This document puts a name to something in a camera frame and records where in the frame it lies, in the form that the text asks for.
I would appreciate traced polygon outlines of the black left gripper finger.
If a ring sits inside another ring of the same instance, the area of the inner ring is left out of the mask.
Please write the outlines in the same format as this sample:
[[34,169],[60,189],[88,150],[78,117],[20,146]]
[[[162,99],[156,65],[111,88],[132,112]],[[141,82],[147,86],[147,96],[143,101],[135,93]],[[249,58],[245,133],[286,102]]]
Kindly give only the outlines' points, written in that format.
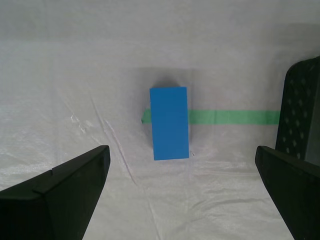
[[267,146],[258,146],[255,165],[295,240],[320,238],[320,168]]
[[83,239],[106,183],[110,148],[98,146],[0,192],[2,240]]

